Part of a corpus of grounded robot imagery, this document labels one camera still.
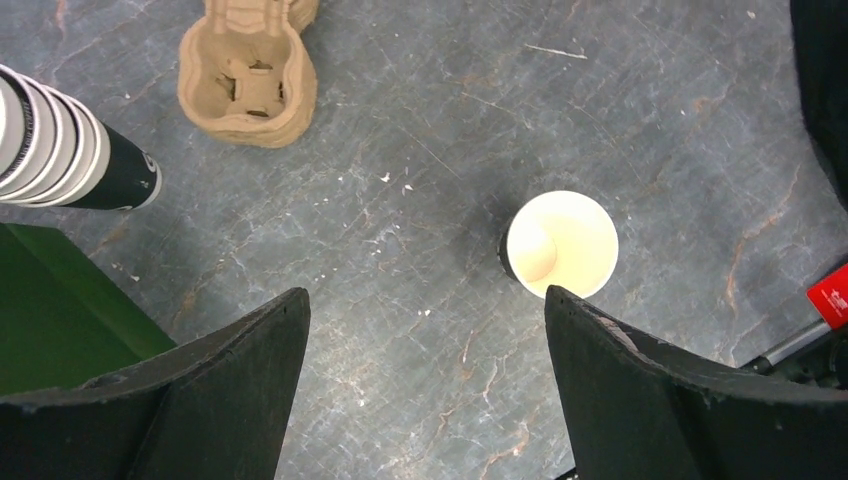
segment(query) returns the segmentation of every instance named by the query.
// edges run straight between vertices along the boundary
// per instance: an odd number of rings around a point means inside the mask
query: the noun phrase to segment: stack of cups
[[[0,203],[129,210],[161,188],[156,162],[85,105],[0,65]]]

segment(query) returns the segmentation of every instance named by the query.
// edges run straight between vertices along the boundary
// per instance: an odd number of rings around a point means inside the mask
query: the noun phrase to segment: gray marble table
[[[603,204],[621,256],[592,301],[700,355],[739,364],[816,318],[804,291],[848,222],[801,127],[787,3],[327,0],[312,127],[269,151],[176,102],[199,0],[5,2],[0,61],[166,183],[129,214],[0,221],[60,228],[180,342],[308,288],[279,478],[552,478],[573,458],[542,302],[495,256],[522,202]]]

